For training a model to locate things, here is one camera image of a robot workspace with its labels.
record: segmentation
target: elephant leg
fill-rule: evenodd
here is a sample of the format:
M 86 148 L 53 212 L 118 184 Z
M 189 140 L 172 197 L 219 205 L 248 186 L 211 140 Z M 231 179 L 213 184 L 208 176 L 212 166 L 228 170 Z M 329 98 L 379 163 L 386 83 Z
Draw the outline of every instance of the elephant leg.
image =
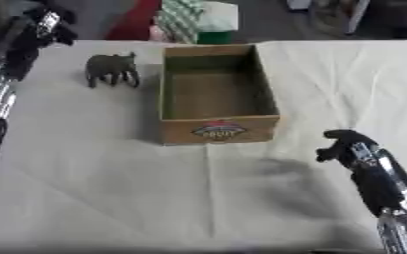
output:
M 117 85 L 118 77 L 119 77 L 119 74 L 118 74 L 118 73 L 115 73 L 115 74 L 112 75 L 112 78 L 111 78 L 111 85 L 112 85 L 112 86 Z
M 92 76 L 90 73 L 87 73 L 86 74 L 86 79 L 87 79 L 87 82 L 89 84 L 89 88 L 94 89 L 94 88 L 97 87 L 95 76 Z
M 131 75 L 132 80 L 134 82 L 132 87 L 134 87 L 134 88 L 139 87 L 139 85 L 140 85 L 140 77 L 139 77 L 139 73 L 137 73 L 137 70 L 131 68 L 131 69 L 128 69 L 128 72 Z
M 129 82 L 129 76 L 128 76 L 128 73 L 126 71 L 122 72 L 122 77 L 123 77 L 123 81 Z

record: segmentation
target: green and white cloth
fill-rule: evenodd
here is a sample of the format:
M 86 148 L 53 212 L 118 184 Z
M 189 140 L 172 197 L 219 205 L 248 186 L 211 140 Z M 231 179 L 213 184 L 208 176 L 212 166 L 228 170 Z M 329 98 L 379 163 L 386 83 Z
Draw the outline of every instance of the green and white cloth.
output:
M 200 32 L 227 32 L 239 30 L 239 8 L 235 4 L 203 2 L 204 13 L 198 28 Z
M 198 21 L 204 12 L 201 0 L 163 0 L 156 24 L 174 42 L 194 44 L 198 39 Z

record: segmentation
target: open box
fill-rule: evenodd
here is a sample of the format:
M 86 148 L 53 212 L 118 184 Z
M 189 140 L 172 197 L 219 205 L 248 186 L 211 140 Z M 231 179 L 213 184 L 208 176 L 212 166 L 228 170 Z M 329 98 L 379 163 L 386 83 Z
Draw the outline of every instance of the open box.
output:
M 166 48 L 160 107 L 164 144 L 267 141 L 279 120 L 254 45 Z

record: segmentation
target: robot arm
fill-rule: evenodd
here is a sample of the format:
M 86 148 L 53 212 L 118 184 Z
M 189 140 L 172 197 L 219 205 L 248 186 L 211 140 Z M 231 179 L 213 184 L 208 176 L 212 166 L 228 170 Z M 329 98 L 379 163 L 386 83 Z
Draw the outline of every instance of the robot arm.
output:
M 0 145 L 7 130 L 6 118 L 15 103 L 13 82 L 23 80 L 39 55 L 39 48 L 54 42 L 73 44 L 76 33 L 68 28 L 75 14 L 50 0 L 13 17 L 0 30 Z
M 325 132 L 336 139 L 317 150 L 317 161 L 337 159 L 352 170 L 351 178 L 370 212 L 387 253 L 407 253 L 407 173 L 372 139 L 351 130 Z

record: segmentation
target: red object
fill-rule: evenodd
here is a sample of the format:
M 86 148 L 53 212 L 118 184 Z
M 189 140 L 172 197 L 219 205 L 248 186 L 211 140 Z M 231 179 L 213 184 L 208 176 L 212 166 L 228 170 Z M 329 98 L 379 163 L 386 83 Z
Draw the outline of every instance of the red object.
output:
M 150 26 L 161 5 L 162 0 L 138 0 L 136 6 L 111 29 L 106 40 L 149 40 Z

